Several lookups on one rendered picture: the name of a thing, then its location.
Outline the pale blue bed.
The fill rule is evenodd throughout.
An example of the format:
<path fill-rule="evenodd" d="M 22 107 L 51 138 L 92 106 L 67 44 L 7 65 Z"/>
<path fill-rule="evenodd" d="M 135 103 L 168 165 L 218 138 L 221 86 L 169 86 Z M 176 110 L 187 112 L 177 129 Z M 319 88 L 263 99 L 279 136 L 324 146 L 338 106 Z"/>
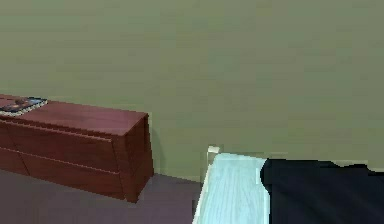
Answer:
<path fill-rule="evenodd" d="M 269 224 L 270 194 L 261 181 L 265 162 L 209 146 L 192 224 Z"/>

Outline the red-brown chest of drawers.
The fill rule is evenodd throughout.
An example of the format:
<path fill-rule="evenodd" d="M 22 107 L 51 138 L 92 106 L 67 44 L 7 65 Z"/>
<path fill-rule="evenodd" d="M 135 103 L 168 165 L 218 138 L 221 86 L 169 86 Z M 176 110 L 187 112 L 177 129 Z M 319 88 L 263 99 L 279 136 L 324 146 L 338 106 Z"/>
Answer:
<path fill-rule="evenodd" d="M 0 94 L 0 108 L 17 99 Z M 154 175 L 148 118 L 60 101 L 0 112 L 0 170 L 135 203 Z"/>

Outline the dark navy blanket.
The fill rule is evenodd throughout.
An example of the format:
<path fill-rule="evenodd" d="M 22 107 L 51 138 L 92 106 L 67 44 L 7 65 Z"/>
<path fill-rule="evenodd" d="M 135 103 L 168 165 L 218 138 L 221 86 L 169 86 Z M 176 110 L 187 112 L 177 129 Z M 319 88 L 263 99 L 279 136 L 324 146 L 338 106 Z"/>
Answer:
<path fill-rule="evenodd" d="M 269 224 L 384 224 L 384 172 L 363 164 L 269 159 Z"/>

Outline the dark blue book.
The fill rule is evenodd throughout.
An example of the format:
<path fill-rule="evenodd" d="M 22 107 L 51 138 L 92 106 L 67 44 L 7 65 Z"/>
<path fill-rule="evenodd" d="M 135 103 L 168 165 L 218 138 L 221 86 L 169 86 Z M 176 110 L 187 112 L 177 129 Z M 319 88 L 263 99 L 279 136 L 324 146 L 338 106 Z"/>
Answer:
<path fill-rule="evenodd" d="M 47 99 L 27 97 L 18 99 L 14 103 L 0 107 L 0 115 L 21 116 L 48 103 Z"/>

